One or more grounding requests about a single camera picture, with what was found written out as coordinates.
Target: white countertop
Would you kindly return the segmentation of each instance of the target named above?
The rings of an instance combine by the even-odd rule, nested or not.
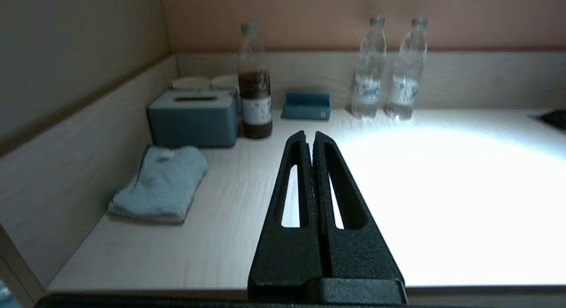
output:
[[[407,287],[566,285],[566,133],[529,118],[540,112],[274,118],[267,140],[203,150],[183,225],[104,216],[49,291],[245,289],[285,141],[301,129],[311,146],[316,131],[338,143]]]

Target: wall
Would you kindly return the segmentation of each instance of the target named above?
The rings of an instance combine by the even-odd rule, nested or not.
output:
[[[161,0],[0,0],[0,27],[2,151],[169,52]]]
[[[428,16],[433,50],[566,47],[566,0],[163,0],[175,52],[236,50],[255,19],[273,50],[356,50],[370,16],[386,17],[398,49],[414,16]]]

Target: folded towel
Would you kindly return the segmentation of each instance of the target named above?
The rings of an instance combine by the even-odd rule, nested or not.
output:
[[[207,160],[196,147],[150,147],[140,171],[108,205],[108,211],[154,223],[182,223]]]

